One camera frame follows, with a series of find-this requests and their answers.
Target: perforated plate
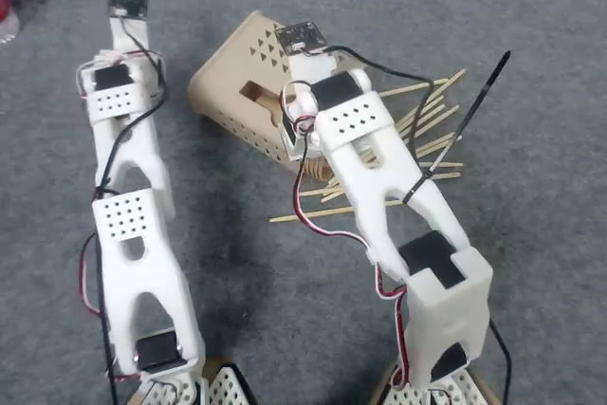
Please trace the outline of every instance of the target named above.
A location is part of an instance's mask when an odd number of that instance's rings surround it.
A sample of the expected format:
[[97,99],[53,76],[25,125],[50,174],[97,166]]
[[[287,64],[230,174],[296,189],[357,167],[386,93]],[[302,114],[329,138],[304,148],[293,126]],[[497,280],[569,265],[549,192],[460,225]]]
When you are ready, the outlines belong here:
[[158,209],[151,189],[95,201],[93,213],[101,239],[125,241],[157,229]]
[[385,396],[381,405],[428,405],[430,396],[436,405],[488,405],[487,401],[466,370],[438,381],[431,387],[431,391],[417,391],[407,385],[402,391],[391,389]]
[[238,376],[230,367],[222,367],[209,388],[209,405],[248,405]]
[[146,111],[149,109],[150,99],[141,84],[132,83],[95,91],[88,95],[86,104],[91,122],[96,122]]
[[323,148],[334,151],[357,138],[364,137],[394,121],[377,92],[367,92],[345,103],[321,111],[315,130]]

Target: perforated wooden container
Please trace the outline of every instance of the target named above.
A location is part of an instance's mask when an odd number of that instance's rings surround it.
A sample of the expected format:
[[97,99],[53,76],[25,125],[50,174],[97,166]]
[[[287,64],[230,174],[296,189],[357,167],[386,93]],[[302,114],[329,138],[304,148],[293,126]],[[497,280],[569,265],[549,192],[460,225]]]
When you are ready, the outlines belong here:
[[[289,162],[278,130],[278,96],[291,80],[288,59],[274,34],[281,26],[254,11],[194,74],[188,95],[194,112],[297,170],[299,163]],[[331,177],[324,159],[308,160],[305,170],[319,180]]]

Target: red wire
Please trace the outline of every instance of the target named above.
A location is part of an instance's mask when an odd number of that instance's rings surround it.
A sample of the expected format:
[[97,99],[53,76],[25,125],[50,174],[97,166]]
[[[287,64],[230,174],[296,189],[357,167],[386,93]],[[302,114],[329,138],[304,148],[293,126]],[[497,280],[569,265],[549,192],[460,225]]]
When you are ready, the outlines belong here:
[[100,317],[101,312],[99,311],[99,309],[93,307],[91,305],[91,303],[88,301],[88,298],[86,297],[86,289],[85,289],[85,285],[84,285],[86,282],[86,248],[88,247],[90,242],[93,240],[95,235],[96,234],[93,233],[90,236],[88,236],[86,238],[86,240],[84,241],[83,248],[80,250],[80,265],[79,265],[79,271],[78,271],[78,290],[80,292],[80,299],[83,301],[83,305],[84,305],[84,307],[86,307],[86,310],[91,312],[96,317]]

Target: gray carpet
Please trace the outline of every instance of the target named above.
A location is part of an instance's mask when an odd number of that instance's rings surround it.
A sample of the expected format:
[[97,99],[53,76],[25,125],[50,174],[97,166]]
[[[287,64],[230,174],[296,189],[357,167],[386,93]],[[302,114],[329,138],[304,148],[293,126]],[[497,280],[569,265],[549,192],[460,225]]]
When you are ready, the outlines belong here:
[[[465,67],[451,95],[464,105],[512,49],[450,156],[466,162],[464,178],[440,187],[494,266],[512,403],[604,403],[607,0],[151,1],[171,87],[156,126],[178,212],[172,243],[209,353],[233,356],[261,403],[362,404],[395,357],[391,307],[363,251],[269,225],[291,212],[293,175],[186,100],[192,74],[253,9],[313,18],[331,42],[398,68],[442,77]],[[95,158],[73,83],[74,68],[110,46],[104,14],[105,0],[49,0],[0,46],[3,403],[109,403],[99,322],[77,293]],[[402,208],[389,216],[398,243],[426,230]],[[322,223],[353,228],[351,215]],[[501,392],[491,336],[477,364]]]

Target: red object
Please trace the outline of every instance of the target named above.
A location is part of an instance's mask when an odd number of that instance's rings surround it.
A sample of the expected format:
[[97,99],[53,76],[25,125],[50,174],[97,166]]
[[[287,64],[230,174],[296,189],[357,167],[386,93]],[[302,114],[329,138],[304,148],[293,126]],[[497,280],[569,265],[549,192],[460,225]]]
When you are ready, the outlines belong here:
[[10,13],[10,0],[0,0],[0,22],[4,21]]

